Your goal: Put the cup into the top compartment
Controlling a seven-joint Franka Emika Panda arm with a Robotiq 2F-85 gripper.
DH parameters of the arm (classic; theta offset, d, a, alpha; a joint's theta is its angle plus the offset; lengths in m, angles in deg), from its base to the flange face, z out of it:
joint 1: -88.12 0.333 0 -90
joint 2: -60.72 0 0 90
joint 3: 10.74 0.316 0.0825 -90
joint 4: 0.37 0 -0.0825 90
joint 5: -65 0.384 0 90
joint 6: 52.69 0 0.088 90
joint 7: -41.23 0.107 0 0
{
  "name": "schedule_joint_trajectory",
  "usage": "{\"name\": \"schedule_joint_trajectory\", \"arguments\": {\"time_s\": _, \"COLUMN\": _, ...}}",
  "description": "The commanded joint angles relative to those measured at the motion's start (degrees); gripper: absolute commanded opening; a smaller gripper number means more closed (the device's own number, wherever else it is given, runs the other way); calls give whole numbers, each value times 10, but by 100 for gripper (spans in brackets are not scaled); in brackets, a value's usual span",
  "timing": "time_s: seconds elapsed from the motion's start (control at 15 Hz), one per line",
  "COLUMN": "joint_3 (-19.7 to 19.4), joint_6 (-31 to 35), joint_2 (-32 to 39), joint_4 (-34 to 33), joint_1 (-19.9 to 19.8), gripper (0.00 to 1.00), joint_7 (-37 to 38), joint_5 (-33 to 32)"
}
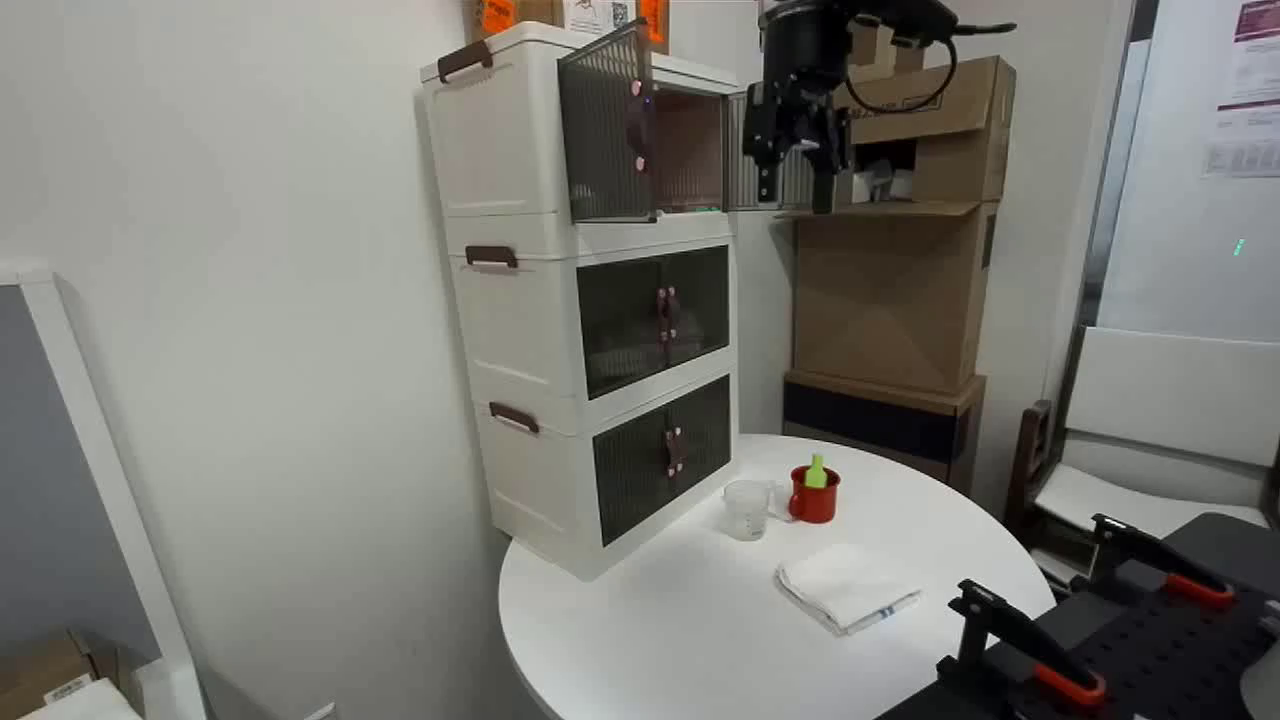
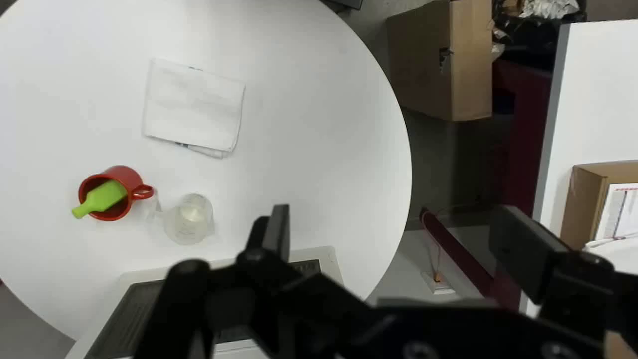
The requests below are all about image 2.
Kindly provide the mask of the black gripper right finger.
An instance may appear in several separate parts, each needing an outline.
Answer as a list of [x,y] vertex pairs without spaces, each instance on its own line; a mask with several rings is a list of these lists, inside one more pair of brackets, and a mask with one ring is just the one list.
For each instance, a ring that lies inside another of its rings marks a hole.
[[573,250],[519,208],[493,212],[489,248],[499,266],[541,314],[609,314],[615,266]]

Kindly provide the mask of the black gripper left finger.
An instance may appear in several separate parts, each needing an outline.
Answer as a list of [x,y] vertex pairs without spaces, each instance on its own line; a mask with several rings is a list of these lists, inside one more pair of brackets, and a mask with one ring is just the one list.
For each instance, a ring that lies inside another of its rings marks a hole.
[[256,220],[246,250],[236,260],[240,284],[278,312],[308,308],[306,276],[290,264],[290,206],[280,204]]

